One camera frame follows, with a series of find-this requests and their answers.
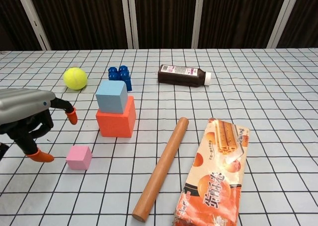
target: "black curtain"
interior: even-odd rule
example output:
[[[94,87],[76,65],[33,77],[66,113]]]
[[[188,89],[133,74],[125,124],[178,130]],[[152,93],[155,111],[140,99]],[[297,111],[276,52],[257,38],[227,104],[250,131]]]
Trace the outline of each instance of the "black curtain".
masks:
[[[139,48],[191,48],[196,0],[135,0]]]
[[[0,0],[0,51],[5,50],[41,50],[20,0]]]
[[[125,49],[122,0],[32,0],[53,50]]]
[[[199,48],[266,48],[284,0],[204,0]]]
[[[277,47],[318,47],[318,0],[296,0]]]

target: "bottle label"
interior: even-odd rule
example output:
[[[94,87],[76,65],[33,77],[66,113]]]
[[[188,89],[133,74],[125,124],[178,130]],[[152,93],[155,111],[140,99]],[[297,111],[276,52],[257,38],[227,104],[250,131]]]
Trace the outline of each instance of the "bottle label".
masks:
[[[198,69],[196,68],[187,68],[179,66],[166,66],[164,65],[161,69],[161,72],[181,74],[181,75],[198,75]]]

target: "wooden rolling pin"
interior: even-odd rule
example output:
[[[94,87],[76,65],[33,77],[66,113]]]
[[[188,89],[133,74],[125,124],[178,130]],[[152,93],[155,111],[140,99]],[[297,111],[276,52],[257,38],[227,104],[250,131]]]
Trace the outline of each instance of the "wooden rolling pin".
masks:
[[[172,161],[178,151],[188,124],[189,120],[184,117],[178,120],[160,160],[158,161],[142,195],[139,198],[139,201],[134,208],[132,215],[135,219],[145,222],[148,218],[149,212],[155,203],[159,190],[171,167]]]

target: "yellow ball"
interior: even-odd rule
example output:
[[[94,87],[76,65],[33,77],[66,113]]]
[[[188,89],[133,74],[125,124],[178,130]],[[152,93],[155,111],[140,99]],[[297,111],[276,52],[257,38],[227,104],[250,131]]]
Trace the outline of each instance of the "yellow ball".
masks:
[[[64,83],[73,90],[79,90],[87,85],[86,73],[78,67],[73,67],[64,72]]]

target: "wafer roll package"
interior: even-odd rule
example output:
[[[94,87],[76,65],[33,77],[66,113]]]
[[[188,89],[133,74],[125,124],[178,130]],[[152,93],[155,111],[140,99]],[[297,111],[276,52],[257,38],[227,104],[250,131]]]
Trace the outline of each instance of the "wafer roll package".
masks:
[[[249,129],[209,119],[179,198],[174,226],[236,226]]]

